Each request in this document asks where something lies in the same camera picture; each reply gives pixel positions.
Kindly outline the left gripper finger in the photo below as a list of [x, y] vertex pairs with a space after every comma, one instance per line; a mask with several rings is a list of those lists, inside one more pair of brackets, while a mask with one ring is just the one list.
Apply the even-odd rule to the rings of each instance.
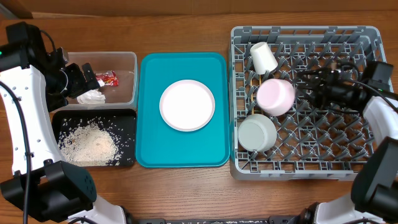
[[100, 84], [98, 83], [96, 79], [96, 75], [93, 72], [93, 69], [89, 63], [85, 63], [82, 66], [83, 74], [86, 79], [86, 89], [87, 90], [95, 90], [100, 87]]
[[65, 73], [68, 76], [67, 92], [65, 96], [77, 98], [88, 91], [85, 76], [77, 64], [72, 63], [67, 66]]

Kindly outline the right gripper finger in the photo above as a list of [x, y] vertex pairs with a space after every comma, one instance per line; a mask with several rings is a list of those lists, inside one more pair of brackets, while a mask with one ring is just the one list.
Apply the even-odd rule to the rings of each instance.
[[299, 95], [302, 95], [304, 98], [315, 98], [316, 97], [316, 88], [307, 85], [297, 85], [297, 91]]
[[297, 73], [297, 78], [301, 80], [310, 80], [311, 78], [322, 76], [325, 72], [325, 68], [319, 68], [316, 70], [303, 70]]

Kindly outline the white napkin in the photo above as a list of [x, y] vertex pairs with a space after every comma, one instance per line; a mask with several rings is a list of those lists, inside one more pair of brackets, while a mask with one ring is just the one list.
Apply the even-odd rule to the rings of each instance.
[[77, 97], [79, 104], [102, 104], [105, 103], [106, 97], [99, 90], [90, 90]]

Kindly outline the red foil wrapper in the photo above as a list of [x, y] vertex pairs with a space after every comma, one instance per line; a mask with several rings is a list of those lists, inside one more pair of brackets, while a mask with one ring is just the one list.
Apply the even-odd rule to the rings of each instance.
[[100, 85], [102, 86], [118, 86], [119, 79], [116, 75], [116, 72], [113, 70], [108, 70], [107, 72], [97, 73], [96, 79]]

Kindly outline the white cup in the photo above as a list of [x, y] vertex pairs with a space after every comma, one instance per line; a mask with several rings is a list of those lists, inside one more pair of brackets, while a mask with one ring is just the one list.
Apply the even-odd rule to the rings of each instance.
[[257, 74], [263, 75], [267, 71], [271, 72], [278, 66], [278, 62], [267, 42], [254, 44], [250, 49], [250, 54]]

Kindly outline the white bowl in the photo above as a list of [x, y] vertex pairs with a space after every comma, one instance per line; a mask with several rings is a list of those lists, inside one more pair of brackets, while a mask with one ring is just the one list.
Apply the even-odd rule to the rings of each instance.
[[274, 123], [262, 114], [249, 115], [238, 128], [238, 141], [247, 151], [265, 152], [274, 146], [277, 130]]

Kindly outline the large white plate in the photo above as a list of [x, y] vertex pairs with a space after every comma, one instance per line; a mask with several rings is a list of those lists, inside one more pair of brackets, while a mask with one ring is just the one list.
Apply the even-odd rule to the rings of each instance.
[[177, 131], [191, 132], [206, 126], [215, 113], [210, 89], [196, 80], [180, 80], [168, 86], [160, 97], [162, 119]]

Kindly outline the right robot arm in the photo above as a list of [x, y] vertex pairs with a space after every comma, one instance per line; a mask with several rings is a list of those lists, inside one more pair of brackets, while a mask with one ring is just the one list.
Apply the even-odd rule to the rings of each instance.
[[299, 89], [318, 109], [336, 104], [357, 111], [369, 124], [376, 152], [356, 175], [351, 193], [330, 202], [313, 203], [294, 223], [397, 223], [397, 94], [389, 90], [393, 65], [367, 63], [355, 80], [344, 79], [351, 62], [298, 72]]

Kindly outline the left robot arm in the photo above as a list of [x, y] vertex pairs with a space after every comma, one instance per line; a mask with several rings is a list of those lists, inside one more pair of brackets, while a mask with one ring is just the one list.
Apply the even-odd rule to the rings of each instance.
[[26, 22], [6, 27], [1, 47], [1, 98], [12, 139], [12, 178], [3, 197], [38, 222], [133, 223], [121, 206], [99, 196], [90, 173], [68, 163], [56, 142], [50, 112], [99, 83], [89, 64], [69, 63], [62, 48], [47, 52], [46, 32]]

